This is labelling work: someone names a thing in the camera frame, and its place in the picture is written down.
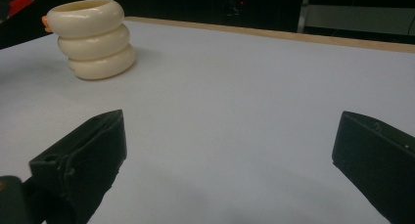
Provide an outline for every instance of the cream ring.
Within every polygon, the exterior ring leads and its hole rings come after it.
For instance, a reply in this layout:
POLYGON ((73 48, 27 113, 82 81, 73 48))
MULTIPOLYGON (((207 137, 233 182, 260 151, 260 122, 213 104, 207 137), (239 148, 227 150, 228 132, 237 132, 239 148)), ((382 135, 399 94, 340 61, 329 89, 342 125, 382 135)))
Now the cream ring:
POLYGON ((113 0, 86 0, 53 8, 47 14, 49 27, 59 36, 98 35, 118 27, 124 11, 113 0))
POLYGON ((103 79, 127 70, 135 60, 135 51, 130 44, 122 51, 94 61, 69 59, 69 68, 82 79, 103 79))
POLYGON ((60 36, 58 45, 62 53, 73 60, 96 60, 117 53, 129 42, 128 28, 121 24, 115 30, 97 36, 65 38, 60 36))

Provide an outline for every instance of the wooden table edge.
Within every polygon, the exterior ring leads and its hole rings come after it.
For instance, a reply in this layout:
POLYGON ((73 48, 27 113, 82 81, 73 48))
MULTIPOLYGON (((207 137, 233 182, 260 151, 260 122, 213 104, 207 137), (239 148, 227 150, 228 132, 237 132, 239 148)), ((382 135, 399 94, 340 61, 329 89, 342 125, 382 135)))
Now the wooden table edge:
POLYGON ((329 45, 340 45, 340 46, 348 46, 348 47, 357 47, 357 48, 365 48, 365 49, 375 49, 375 50, 385 50, 385 51, 415 54, 415 45, 410 45, 410 44, 359 40, 359 39, 350 39, 350 38, 341 38, 341 37, 332 37, 332 36, 321 36, 321 35, 310 35, 310 34, 292 33, 292 32, 285 32, 285 31, 263 30, 263 29, 255 29, 255 28, 248 28, 248 27, 216 25, 216 24, 207 24, 207 23, 198 23, 198 22, 168 21, 168 20, 141 18, 141 17, 126 17, 125 19, 131 22, 145 22, 145 23, 182 26, 182 27, 199 28, 199 29, 207 29, 207 30, 218 30, 218 31, 234 32, 234 33, 241 33, 241 34, 248 34, 248 35, 279 38, 279 39, 288 39, 288 40, 313 42, 313 43, 321 43, 321 44, 329 44, 329 45))

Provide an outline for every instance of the table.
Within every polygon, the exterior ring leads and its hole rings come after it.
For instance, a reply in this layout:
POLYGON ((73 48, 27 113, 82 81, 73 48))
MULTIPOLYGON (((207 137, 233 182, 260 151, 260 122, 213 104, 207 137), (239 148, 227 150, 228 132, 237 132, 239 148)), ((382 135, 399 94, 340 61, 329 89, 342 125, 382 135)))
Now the table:
POLYGON ((123 109, 127 160, 90 223, 388 223, 331 152, 343 111, 415 135, 413 47, 125 24, 138 60, 109 79, 74 77, 54 34, 0 51, 0 174, 27 179, 30 159, 123 109))

